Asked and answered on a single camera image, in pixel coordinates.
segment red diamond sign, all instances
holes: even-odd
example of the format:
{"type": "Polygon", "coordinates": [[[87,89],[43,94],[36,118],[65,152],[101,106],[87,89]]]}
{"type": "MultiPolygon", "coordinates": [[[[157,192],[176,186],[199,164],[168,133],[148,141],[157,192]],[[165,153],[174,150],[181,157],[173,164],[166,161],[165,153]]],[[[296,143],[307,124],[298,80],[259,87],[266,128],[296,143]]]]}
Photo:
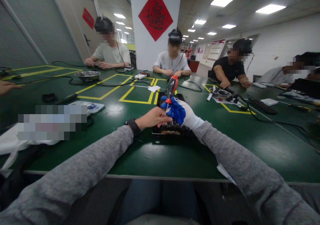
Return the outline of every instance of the red diamond sign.
{"type": "Polygon", "coordinates": [[[139,18],[154,41],[157,41],[173,23],[163,0],[148,0],[140,12],[139,18]]]}

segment hand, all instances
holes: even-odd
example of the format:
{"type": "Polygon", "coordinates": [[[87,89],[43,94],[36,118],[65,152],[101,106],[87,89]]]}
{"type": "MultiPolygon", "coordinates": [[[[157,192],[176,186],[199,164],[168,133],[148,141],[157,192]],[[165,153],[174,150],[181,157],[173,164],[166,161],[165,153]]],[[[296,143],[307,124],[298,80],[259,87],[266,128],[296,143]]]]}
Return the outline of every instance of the hand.
{"type": "Polygon", "coordinates": [[[166,112],[164,110],[156,106],[155,108],[152,108],[150,111],[148,111],[147,114],[138,118],[135,122],[140,130],[147,127],[154,127],[155,125],[160,127],[162,126],[162,123],[166,125],[167,122],[172,122],[173,120],[171,117],[164,117],[165,114],[166,112]]]}
{"type": "Polygon", "coordinates": [[[162,74],[166,75],[166,76],[173,76],[173,72],[172,70],[163,70],[162,74]]]}
{"type": "MultiPolygon", "coordinates": [[[[166,96],[162,96],[161,100],[166,100],[166,96]]],[[[167,116],[172,117],[177,123],[180,125],[184,125],[191,130],[198,128],[201,126],[204,121],[197,117],[191,107],[185,103],[184,101],[175,98],[174,96],[171,97],[172,104],[169,104],[169,108],[167,110],[167,116]]],[[[161,108],[166,109],[167,103],[162,103],[161,108]]]]}
{"type": "Polygon", "coordinates": [[[183,72],[182,72],[182,71],[176,71],[176,72],[175,72],[175,75],[176,75],[178,78],[180,78],[181,73],[183,73],[183,72]]]}
{"type": "Polygon", "coordinates": [[[220,86],[222,87],[222,89],[226,88],[226,87],[230,87],[231,83],[229,82],[228,79],[225,79],[221,82],[220,86]]]}
{"type": "Polygon", "coordinates": [[[84,63],[87,65],[87,66],[90,66],[90,67],[94,67],[95,63],[90,59],[90,58],[87,58],[84,60],[84,63]]]}
{"type": "Polygon", "coordinates": [[[249,88],[252,85],[251,81],[245,81],[244,83],[241,84],[244,88],[249,88]]]}
{"type": "Polygon", "coordinates": [[[99,62],[98,67],[100,69],[104,69],[104,70],[114,68],[113,65],[111,65],[110,63],[106,63],[106,62],[99,62]]]}
{"type": "Polygon", "coordinates": [[[11,82],[0,81],[0,96],[5,95],[11,89],[22,89],[22,87],[11,82]]]}

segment blue glove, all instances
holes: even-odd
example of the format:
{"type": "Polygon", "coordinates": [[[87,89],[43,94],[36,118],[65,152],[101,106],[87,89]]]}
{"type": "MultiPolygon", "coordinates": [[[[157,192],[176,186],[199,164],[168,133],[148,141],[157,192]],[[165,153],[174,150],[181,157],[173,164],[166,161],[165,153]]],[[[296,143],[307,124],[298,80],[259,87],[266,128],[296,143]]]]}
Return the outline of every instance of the blue glove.
{"type": "MultiPolygon", "coordinates": [[[[165,101],[167,99],[166,96],[162,96],[161,100],[165,101]]],[[[169,104],[167,109],[167,116],[172,117],[177,123],[182,126],[186,126],[191,130],[197,129],[201,126],[204,121],[197,117],[191,107],[185,103],[184,101],[175,98],[174,96],[171,97],[172,104],[169,104]]],[[[162,103],[161,108],[166,109],[167,103],[162,103]]]]}

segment chinese character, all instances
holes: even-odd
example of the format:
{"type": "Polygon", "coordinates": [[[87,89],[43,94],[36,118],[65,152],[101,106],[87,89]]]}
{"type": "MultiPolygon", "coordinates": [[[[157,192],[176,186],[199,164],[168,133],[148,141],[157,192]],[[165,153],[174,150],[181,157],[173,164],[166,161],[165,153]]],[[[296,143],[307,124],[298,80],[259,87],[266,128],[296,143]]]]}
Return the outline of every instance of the chinese character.
{"type": "Polygon", "coordinates": [[[164,24],[164,15],[161,14],[161,10],[162,6],[159,6],[158,2],[156,2],[156,6],[152,8],[152,13],[150,14],[150,10],[148,10],[149,14],[147,15],[149,26],[158,30],[162,30],[164,24]]]}

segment floor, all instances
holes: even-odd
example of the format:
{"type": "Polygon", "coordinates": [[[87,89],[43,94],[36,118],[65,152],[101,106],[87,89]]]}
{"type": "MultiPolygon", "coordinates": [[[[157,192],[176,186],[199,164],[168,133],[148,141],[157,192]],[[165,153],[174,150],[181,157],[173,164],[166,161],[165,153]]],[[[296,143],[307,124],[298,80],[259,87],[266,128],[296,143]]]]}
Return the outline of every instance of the floor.
{"type": "Polygon", "coordinates": [[[197,72],[192,72],[191,75],[193,76],[200,76],[200,77],[208,77],[208,71],[211,70],[212,67],[208,67],[204,64],[199,64],[197,72]]]}

